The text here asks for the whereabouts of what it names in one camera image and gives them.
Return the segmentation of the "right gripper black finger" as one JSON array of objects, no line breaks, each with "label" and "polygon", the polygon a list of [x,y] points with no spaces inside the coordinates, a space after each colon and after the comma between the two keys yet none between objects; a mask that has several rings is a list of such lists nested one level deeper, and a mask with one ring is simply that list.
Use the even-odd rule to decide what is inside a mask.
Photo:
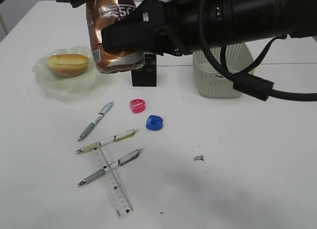
[{"label": "right gripper black finger", "polygon": [[129,17],[102,29],[106,51],[133,50],[178,56],[175,10],[134,11]]}]

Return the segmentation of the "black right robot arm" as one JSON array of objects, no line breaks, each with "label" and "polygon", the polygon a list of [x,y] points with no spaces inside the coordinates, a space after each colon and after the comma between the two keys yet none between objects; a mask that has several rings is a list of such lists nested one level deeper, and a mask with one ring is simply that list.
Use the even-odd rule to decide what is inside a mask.
[{"label": "black right robot arm", "polygon": [[[317,0],[204,0],[209,47],[317,34]],[[105,51],[187,56],[200,50],[200,0],[143,0],[127,17],[102,30]]]}]

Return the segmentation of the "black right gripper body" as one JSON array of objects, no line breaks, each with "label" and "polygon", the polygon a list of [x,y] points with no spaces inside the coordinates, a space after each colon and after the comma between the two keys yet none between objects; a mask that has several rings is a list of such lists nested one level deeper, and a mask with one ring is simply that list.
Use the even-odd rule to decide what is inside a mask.
[{"label": "black right gripper body", "polygon": [[201,49],[200,0],[143,0],[133,11],[133,49],[188,56]]}]

